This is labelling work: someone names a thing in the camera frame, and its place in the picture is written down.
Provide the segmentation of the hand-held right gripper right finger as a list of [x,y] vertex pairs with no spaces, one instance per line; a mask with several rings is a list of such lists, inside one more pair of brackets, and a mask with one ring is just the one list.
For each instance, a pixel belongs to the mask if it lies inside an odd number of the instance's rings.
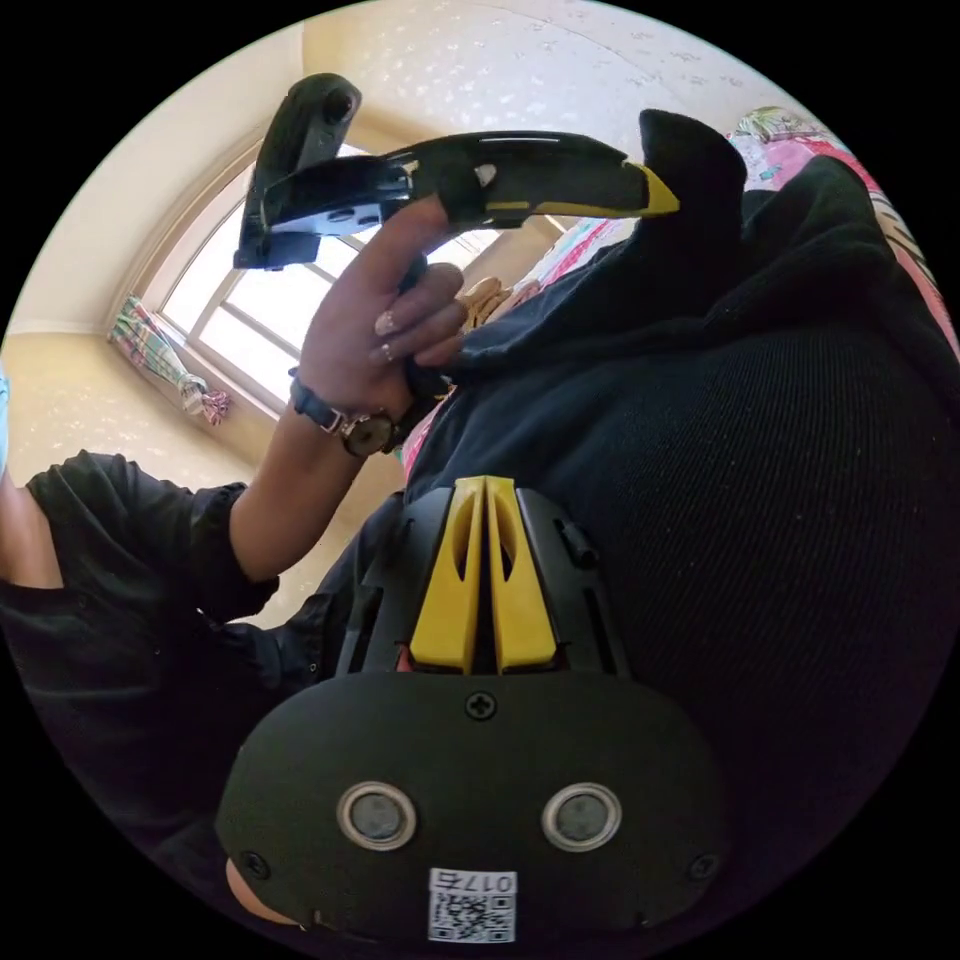
[[557,645],[514,482],[487,476],[485,494],[497,670],[548,668]]

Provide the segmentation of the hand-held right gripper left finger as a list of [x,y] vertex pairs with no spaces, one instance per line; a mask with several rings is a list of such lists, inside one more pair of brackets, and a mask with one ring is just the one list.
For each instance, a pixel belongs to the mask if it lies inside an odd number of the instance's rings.
[[410,656],[421,669],[469,673],[477,634],[483,559],[483,479],[451,491]]

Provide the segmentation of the person's left hand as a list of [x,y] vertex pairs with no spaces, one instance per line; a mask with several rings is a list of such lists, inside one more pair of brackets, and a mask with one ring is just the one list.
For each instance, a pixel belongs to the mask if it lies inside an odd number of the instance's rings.
[[400,290],[414,261],[440,244],[447,227],[435,196],[401,210],[321,301],[301,348],[298,377],[330,407],[398,421],[412,404],[405,360],[436,367],[457,352],[466,317],[457,299],[460,271],[437,264],[407,292]]

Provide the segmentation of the person's right hand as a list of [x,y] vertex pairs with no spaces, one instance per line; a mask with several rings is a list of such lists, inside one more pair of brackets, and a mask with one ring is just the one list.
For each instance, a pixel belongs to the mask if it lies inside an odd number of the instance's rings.
[[249,887],[244,877],[231,860],[225,864],[225,878],[230,892],[241,907],[248,913],[276,925],[299,928],[300,924],[281,913],[266,906]]

